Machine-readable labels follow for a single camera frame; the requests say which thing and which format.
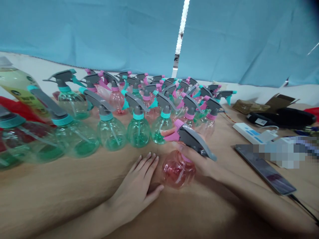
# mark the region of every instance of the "wire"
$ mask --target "wire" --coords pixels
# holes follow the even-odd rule
[[[296,198],[295,195],[290,194],[288,197],[290,197],[292,200],[294,200],[294,201],[296,201],[297,203],[299,203],[299,204],[313,217],[313,219],[315,219],[316,225],[319,226],[319,220],[318,220],[318,218],[316,218],[316,216],[315,216],[314,214],[312,214],[312,213],[308,210],[308,208],[306,208],[306,207],[298,200],[298,198]]]

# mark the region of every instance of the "phone screen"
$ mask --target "phone screen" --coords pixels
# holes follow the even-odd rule
[[[258,153],[253,153],[253,145],[236,145],[235,149],[277,193],[289,195],[296,191],[280,173],[259,158]]]

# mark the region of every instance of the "blue curtain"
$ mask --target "blue curtain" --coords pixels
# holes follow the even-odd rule
[[[315,0],[190,1],[177,76],[280,87],[318,84]]]
[[[58,63],[172,73],[183,0],[5,0],[0,50]]]

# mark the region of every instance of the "table surface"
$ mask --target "table surface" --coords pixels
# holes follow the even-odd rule
[[[301,110],[307,108],[293,105]],[[226,106],[235,122],[245,122],[245,115]],[[128,124],[131,115],[122,116]],[[98,120],[85,120],[96,127]],[[248,144],[232,126],[225,114],[216,119],[213,138],[208,142],[218,163],[238,175],[271,189],[232,148]],[[281,136],[295,135],[280,130]],[[172,151],[170,143],[156,145],[151,142],[137,149],[127,145],[117,152],[104,148],[90,157],[73,159],[62,157],[43,165],[22,164],[0,172],[0,231],[1,238],[24,238],[74,218],[99,205],[114,194],[126,173],[140,154],[149,151],[159,155],[159,165]],[[270,163],[292,185],[295,195],[316,216],[319,216],[318,161],[306,159],[299,169],[285,169]],[[158,166],[152,183],[161,179]],[[197,175],[181,190],[165,187],[160,197],[135,220],[120,227],[107,238],[269,238],[274,231],[257,214],[244,205],[223,185]]]

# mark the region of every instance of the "power strip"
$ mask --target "power strip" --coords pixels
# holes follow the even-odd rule
[[[245,123],[236,123],[233,128],[252,144],[267,144],[278,137],[275,130],[266,130],[260,134]]]

